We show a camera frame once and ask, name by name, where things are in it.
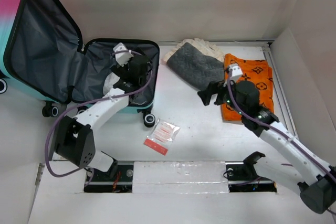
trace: suitcase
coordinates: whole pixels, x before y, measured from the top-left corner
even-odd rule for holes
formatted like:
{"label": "suitcase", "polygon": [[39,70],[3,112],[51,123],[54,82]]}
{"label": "suitcase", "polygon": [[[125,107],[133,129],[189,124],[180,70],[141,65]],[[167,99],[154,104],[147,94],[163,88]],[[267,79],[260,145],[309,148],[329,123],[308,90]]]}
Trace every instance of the suitcase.
{"label": "suitcase", "polygon": [[110,54],[120,42],[152,60],[154,77],[130,97],[123,112],[150,113],[159,67],[156,43],[100,38],[83,44],[79,27],[59,0],[0,0],[0,94],[8,84],[46,101],[44,116],[57,116],[55,103],[101,98],[116,62]]}

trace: robotic arm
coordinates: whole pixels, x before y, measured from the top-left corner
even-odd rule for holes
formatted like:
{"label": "robotic arm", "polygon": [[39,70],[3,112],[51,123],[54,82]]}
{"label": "robotic arm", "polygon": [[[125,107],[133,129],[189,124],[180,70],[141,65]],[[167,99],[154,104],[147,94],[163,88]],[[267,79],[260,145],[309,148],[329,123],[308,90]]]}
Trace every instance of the robotic arm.
{"label": "robotic arm", "polygon": [[282,184],[300,196],[314,212],[322,214],[336,201],[336,169],[308,150],[290,134],[278,118],[259,105],[259,91],[249,81],[236,81],[243,74],[238,64],[227,69],[229,81],[211,82],[198,95],[209,105],[212,95],[218,94],[215,105],[228,104],[242,115],[245,127],[273,146],[293,167],[273,162],[260,152],[244,160],[246,172]]}
{"label": "robotic arm", "polygon": [[118,161],[108,154],[96,150],[94,132],[108,119],[129,105],[129,97],[136,90],[143,89],[149,82],[147,76],[152,70],[150,59],[131,51],[119,43],[114,49],[116,64],[108,76],[109,92],[93,106],[74,117],[65,116],[60,120],[56,135],[55,152],[79,168],[95,168],[112,178]]}

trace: gray towel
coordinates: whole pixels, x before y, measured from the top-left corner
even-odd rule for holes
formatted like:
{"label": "gray towel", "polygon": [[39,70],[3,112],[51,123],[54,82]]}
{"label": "gray towel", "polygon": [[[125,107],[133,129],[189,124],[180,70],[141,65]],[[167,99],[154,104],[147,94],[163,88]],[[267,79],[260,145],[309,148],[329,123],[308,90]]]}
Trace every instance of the gray towel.
{"label": "gray towel", "polygon": [[185,43],[167,61],[167,66],[198,90],[209,82],[224,79],[224,65],[214,57],[202,54],[190,43]]}

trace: orange towel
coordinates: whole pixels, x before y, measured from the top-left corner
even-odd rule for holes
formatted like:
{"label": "orange towel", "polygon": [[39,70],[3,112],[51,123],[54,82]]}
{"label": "orange towel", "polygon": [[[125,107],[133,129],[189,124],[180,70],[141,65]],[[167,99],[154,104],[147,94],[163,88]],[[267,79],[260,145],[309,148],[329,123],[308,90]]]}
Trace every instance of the orange towel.
{"label": "orange towel", "polygon": [[[260,104],[268,108],[271,112],[274,112],[273,104],[273,78],[272,68],[268,66],[265,60],[242,60],[233,56],[232,54],[226,54],[224,59],[224,67],[226,68],[230,64],[238,63],[243,71],[242,77],[239,81],[253,82],[256,88],[260,92]],[[230,106],[222,105],[222,117],[225,121],[240,121],[241,115],[231,109]]]}

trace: small plastic packet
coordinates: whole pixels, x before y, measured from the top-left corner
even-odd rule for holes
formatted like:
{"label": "small plastic packet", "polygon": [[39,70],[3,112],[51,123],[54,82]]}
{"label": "small plastic packet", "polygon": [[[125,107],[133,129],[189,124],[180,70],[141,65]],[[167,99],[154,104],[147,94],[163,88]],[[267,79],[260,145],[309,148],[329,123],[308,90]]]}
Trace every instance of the small plastic packet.
{"label": "small plastic packet", "polygon": [[158,119],[152,133],[147,136],[144,145],[166,155],[180,127]]}

